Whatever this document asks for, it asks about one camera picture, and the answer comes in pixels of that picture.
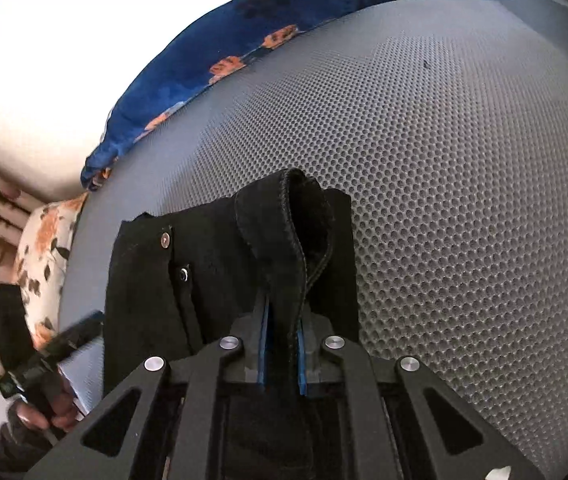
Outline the person's left hand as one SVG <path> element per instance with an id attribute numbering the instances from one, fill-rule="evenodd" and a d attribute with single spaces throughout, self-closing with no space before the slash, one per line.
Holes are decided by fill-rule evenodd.
<path id="1" fill-rule="evenodd" d="M 46 431 L 51 428 L 69 432 L 79 421 L 79 410 L 75 404 L 75 393 L 64 376 L 52 382 L 45 391 L 44 397 L 48 407 L 42 413 L 33 403 L 17 401 L 16 415 L 28 429 Z"/>

